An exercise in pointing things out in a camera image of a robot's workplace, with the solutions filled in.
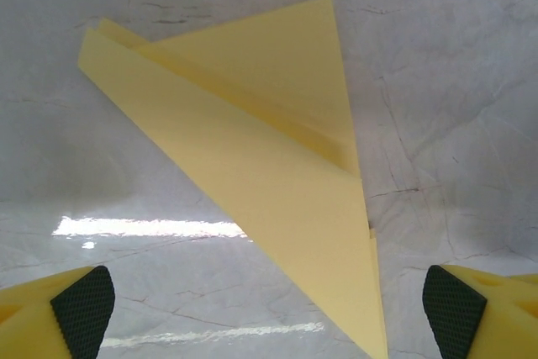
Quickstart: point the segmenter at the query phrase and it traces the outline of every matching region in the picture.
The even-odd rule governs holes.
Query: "paper airplane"
[[[359,347],[388,357],[331,0],[155,43],[105,19],[79,66]]]

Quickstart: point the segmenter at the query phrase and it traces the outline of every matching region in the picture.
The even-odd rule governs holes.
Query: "yellow paper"
[[[357,345],[387,357],[330,0],[156,44],[105,20],[79,66]]]

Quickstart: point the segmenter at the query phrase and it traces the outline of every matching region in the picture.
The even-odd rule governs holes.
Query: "black rubber pad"
[[[467,358],[487,302],[442,267],[430,267],[422,304],[443,359]]]
[[[93,268],[50,301],[73,359],[95,359],[114,307],[106,267]]]

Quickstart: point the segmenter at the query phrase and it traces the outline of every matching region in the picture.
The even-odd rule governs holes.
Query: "white marble surface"
[[[0,0],[0,286],[107,265],[102,359],[364,357],[76,68],[102,16],[156,40],[298,1]],[[538,0],[335,8],[390,355],[439,358],[429,265],[538,272]]]

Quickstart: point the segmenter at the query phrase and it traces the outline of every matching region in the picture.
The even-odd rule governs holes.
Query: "yellow plastic part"
[[[467,359],[538,357],[538,274],[501,277],[444,265],[488,300]]]
[[[154,44],[104,20],[79,66],[357,345],[388,357],[331,0]]]
[[[0,357],[68,359],[50,301],[93,268],[84,267],[0,290]]]

